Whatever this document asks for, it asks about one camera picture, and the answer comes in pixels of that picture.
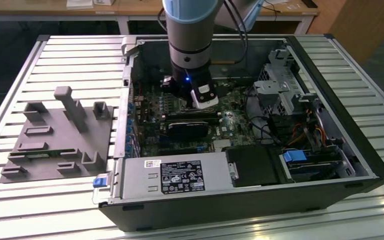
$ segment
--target metal bracket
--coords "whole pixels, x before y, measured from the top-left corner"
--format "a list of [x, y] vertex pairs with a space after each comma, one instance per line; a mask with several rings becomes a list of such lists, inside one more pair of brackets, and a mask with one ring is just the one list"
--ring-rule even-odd
[[126, 36], [120, 45], [124, 56], [131, 56], [138, 51], [138, 46], [142, 44], [144, 44], [144, 42], [138, 41], [136, 36]]
[[132, 67], [130, 66], [126, 66], [124, 67], [124, 73], [123, 73], [123, 87], [124, 88], [130, 88], [130, 84], [132, 83], [131, 82], [131, 71], [132, 71]]

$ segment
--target aluminum extrusion table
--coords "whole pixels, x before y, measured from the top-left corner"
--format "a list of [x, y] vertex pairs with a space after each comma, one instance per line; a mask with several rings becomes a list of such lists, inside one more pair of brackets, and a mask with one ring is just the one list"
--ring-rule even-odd
[[[384, 93], [336, 40], [322, 35], [298, 39], [384, 161]], [[36, 42], [0, 107], [0, 172], [25, 122], [21, 111], [27, 102], [43, 101], [47, 108], [60, 108], [53, 89], [69, 85], [84, 107], [95, 101], [118, 106], [126, 67], [122, 40], [118, 35], [52, 36]], [[114, 130], [118, 114], [115, 110]], [[116, 131], [111, 137], [108, 170]], [[384, 186], [319, 211], [122, 232], [94, 204], [92, 180], [83, 177], [0, 183], [0, 239], [384, 238]]]

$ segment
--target black cable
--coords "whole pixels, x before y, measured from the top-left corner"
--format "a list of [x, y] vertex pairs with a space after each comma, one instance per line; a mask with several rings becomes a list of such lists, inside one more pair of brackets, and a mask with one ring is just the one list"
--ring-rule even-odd
[[264, 130], [264, 127], [267, 127], [267, 126], [268, 126], [268, 124], [266, 124], [266, 125], [262, 126], [262, 130], [260, 130], [260, 138], [262, 138], [262, 139], [264, 139], [264, 137], [263, 137], [263, 131], [266, 131], [266, 130]]
[[[243, 43], [244, 53], [246, 53], [246, 49], [248, 49], [247, 42], [246, 42], [246, 40], [244, 40], [244, 36], [243, 36], [242, 31], [240, 31], [239, 24], [238, 24], [236, 18], [235, 18], [235, 16], [234, 16], [232, 9], [231, 9], [230, 5], [227, 4], [227, 1], [224, 1], [223, 4], [224, 4], [226, 9], [227, 9], [227, 12], [230, 13], [230, 16], [231, 16], [231, 18], [232, 18], [232, 21], [234, 21], [234, 24], [235, 24], [235, 27], [236, 27], [236, 30], [238, 30], [238, 34], [239, 34], [239, 37], [240, 37], [240, 41], [242, 41], [242, 43]], [[244, 57], [246, 57], [244, 55], [246, 55], [246, 54], [243, 54], [240, 60], [236, 60], [236, 61], [234, 62], [234, 64], [238, 64], [238, 63], [244, 59]]]
[[274, 12], [275, 12], [275, 20], [274, 21], [276, 21], [276, 18], [278, 18], [278, 12], [280, 12], [280, 11], [278, 11], [276, 9], [275, 9], [275, 5], [271, 3], [271, 2], [268, 2], [267, 0], [264, 0], [268, 4], [271, 4], [272, 5], [272, 8], [274, 9], [270, 9], [270, 8], [267, 8], [267, 7], [264, 7], [266, 9], [270, 9], [270, 10], [272, 10]]
[[268, 8], [268, 7], [264, 7], [264, 6], [263, 6], [263, 8], [264, 8], [264, 9], [268, 9], [268, 10], [271, 10], [271, 11], [274, 11], [274, 12], [278, 12], [279, 14], [282, 13], [280, 10], [274, 10], [272, 8]]
[[[227, 1], [228, 1], [228, 2], [231, 3], [231, 5], [232, 5], [234, 11], [235, 11], [236, 16], [238, 16], [238, 18], [239, 18], [239, 20], [240, 20], [240, 24], [242, 24], [243, 30], [244, 30], [243, 32], [244, 32], [244, 38], [246, 38], [246, 40], [244, 40], [246, 47], [244, 47], [244, 53], [243, 53], [242, 58], [240, 58], [238, 61], [235, 61], [235, 64], [238, 64], [238, 63], [240, 63], [240, 62], [244, 60], [244, 58], [247, 57], [247, 53], [248, 53], [248, 34], [247, 34], [244, 19], [243, 19], [243, 17], [240, 16], [240, 13], [239, 13], [239, 10], [238, 10], [238, 8], [236, 8], [236, 5], [234, 4], [232, 0], [227, 0]], [[236, 21], [235, 17], [232, 18], [232, 20], [234, 20], [234, 22], [235, 22], [235, 24], [236, 24], [238, 31], [242, 32], [242, 29], [240, 29], [240, 27], [239, 27], [239, 24], [238, 24], [238, 21]]]
[[246, 91], [246, 101], [244, 101], [246, 119], [250, 121], [251, 125], [252, 125], [256, 129], [260, 130], [262, 136], [263, 136], [263, 133], [266, 133], [267, 135], [271, 136], [271, 138], [272, 138], [272, 140], [274, 140], [275, 143], [278, 143], [280, 146], [286, 146], [286, 143], [283, 143], [283, 142], [279, 140], [279, 138], [278, 138], [271, 132], [268, 132], [267, 130], [263, 129], [264, 126], [263, 126], [263, 127], [259, 127], [258, 124], [255, 124], [255, 123], [252, 122], [252, 120], [254, 120], [255, 118], [262, 118], [262, 119], [264, 119], [264, 120], [267, 120], [268, 118], [264, 117], [264, 116], [254, 116], [252, 118], [248, 117], [248, 113], [247, 113], [247, 103], [248, 103], [248, 96], [250, 96], [251, 90], [252, 90], [252, 87], [250, 87], [248, 90]]
[[163, 12], [164, 12], [164, 8], [162, 8], [159, 13], [158, 13], [158, 23], [159, 23], [160, 27], [163, 28], [163, 30], [167, 32], [167, 28], [163, 25], [163, 22], [160, 21], [160, 16], [162, 16]]

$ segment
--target wooden desk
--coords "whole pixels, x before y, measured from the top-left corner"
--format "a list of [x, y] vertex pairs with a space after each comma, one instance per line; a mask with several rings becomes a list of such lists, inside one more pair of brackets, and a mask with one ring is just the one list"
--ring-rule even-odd
[[[130, 34], [128, 21], [156, 21], [158, 12], [163, 7], [162, 0], [120, 0], [119, 27], [123, 34]], [[302, 0], [291, 0], [286, 4], [276, 4], [276, 13], [270, 9], [262, 8], [258, 21], [295, 21], [299, 22], [295, 34], [306, 34], [312, 23], [314, 17], [319, 14], [316, 8], [308, 8]]]
[[384, 39], [384, 0], [314, 0], [320, 9], [308, 33], [331, 33], [359, 63]]
[[[116, 0], [112, 6], [95, 5], [91, 9], [67, 10], [67, 0], [0, 0], [0, 21], [116, 21], [120, 33], [130, 34], [128, 21], [155, 21], [162, 0]], [[276, 14], [263, 8], [258, 21], [299, 22], [295, 33], [304, 34], [316, 8], [307, 8], [302, 0], [276, 4]]]
[[68, 10], [67, 0], [0, 0], [0, 15], [28, 16], [94, 16], [118, 13], [120, 0], [114, 5], [95, 5], [91, 9]]
[[0, 21], [118, 21], [119, 3], [68, 10], [67, 0], [0, 0]]

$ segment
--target power supply label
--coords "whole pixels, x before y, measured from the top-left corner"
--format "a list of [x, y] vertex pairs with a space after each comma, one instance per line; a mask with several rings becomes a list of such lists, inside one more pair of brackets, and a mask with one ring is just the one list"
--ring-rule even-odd
[[180, 161], [160, 164], [163, 194], [190, 193], [206, 190], [200, 161]]

